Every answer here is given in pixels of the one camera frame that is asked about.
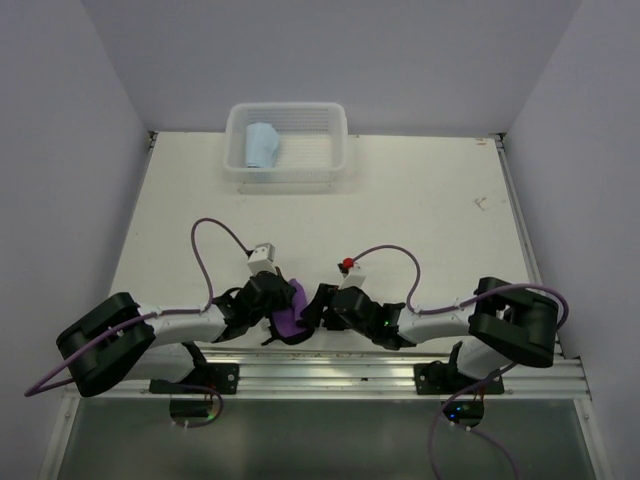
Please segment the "purple and grey towel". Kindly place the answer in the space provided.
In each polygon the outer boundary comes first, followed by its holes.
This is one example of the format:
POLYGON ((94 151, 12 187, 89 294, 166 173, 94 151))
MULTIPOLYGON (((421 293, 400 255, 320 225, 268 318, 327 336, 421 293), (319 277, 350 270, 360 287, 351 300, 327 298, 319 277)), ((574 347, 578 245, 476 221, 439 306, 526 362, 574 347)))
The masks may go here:
POLYGON ((295 288, 292 303, 284 310, 273 312, 269 316, 270 337, 261 343, 262 346, 280 341, 286 345, 298 345, 310 339, 315 329, 301 326, 302 312, 308 306, 307 295, 302 284, 292 278, 289 284, 295 288))

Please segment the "light blue towel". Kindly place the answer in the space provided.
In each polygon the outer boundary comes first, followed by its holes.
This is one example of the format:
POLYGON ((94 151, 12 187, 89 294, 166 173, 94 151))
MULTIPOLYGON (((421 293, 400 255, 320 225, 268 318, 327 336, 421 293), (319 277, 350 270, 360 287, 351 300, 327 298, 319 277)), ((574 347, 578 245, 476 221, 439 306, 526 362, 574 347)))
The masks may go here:
POLYGON ((269 123, 252 123, 246 128, 245 166, 272 168, 280 146, 280 136, 269 123))

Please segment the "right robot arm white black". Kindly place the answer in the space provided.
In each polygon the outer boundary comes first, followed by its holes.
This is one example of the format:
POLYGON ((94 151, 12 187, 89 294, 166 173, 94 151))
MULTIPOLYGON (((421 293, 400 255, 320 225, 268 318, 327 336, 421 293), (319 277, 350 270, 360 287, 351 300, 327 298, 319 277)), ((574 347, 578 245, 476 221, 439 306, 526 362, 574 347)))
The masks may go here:
POLYGON ((357 286, 323 284, 299 323, 352 330, 391 351, 460 337, 445 379, 451 389, 464 393, 512 364, 551 367, 556 335, 568 313, 566 299, 552 288, 483 277, 472 298, 424 311, 413 311, 408 303, 378 303, 357 286))

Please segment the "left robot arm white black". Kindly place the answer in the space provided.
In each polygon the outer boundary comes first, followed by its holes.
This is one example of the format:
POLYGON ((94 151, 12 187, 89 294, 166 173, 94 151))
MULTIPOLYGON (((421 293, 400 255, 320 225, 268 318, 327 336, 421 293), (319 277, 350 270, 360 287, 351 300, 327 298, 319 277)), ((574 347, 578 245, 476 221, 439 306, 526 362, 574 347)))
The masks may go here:
POLYGON ((280 274, 260 272, 241 288, 213 299, 205 312, 191 309, 153 311, 120 292, 103 301, 56 339, 79 393, 100 395, 118 383, 151 379, 144 368, 160 358, 157 379, 185 392, 201 390, 207 367, 187 346, 236 339, 272 313, 293 304, 297 288, 280 274))

